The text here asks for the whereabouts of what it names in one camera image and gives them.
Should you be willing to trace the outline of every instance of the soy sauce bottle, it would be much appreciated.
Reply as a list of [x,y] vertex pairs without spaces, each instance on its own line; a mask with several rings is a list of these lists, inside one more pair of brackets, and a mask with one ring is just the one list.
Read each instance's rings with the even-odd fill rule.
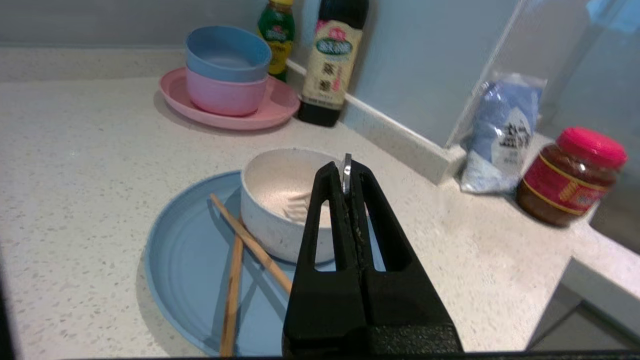
[[334,126],[344,105],[369,0],[322,0],[298,118]]

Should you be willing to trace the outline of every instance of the sauce jar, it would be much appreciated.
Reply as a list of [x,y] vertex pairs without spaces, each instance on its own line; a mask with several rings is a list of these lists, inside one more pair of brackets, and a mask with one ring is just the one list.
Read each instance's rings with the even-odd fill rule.
[[569,226],[609,191],[626,162],[615,140],[569,127],[542,148],[518,185],[516,201],[538,220]]

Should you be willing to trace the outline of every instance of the blue bowl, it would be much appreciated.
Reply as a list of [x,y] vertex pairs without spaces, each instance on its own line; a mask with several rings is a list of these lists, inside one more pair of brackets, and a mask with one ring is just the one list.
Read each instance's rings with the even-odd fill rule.
[[187,67],[206,78],[251,83],[267,76],[271,49],[249,31],[232,26],[193,30],[186,40]]

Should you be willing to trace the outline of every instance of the bottle label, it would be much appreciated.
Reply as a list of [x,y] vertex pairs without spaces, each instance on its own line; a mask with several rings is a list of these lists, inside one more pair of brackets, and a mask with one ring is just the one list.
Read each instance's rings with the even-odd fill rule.
[[585,214],[609,190],[563,172],[542,154],[533,161],[522,182],[547,204],[574,215]]
[[311,47],[302,101],[340,110],[349,87],[362,30],[336,20],[320,20]]
[[269,74],[277,75],[287,68],[287,59],[293,48],[293,41],[287,40],[287,34],[280,25],[274,25],[265,31],[265,34],[258,34],[271,48],[271,63],[269,64]]

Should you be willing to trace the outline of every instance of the green bottle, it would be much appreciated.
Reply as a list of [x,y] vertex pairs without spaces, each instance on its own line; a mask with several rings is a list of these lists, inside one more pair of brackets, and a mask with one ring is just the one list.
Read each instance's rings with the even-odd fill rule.
[[291,13],[293,0],[269,0],[258,20],[258,35],[271,48],[269,75],[287,81],[287,58],[291,54],[296,27]]

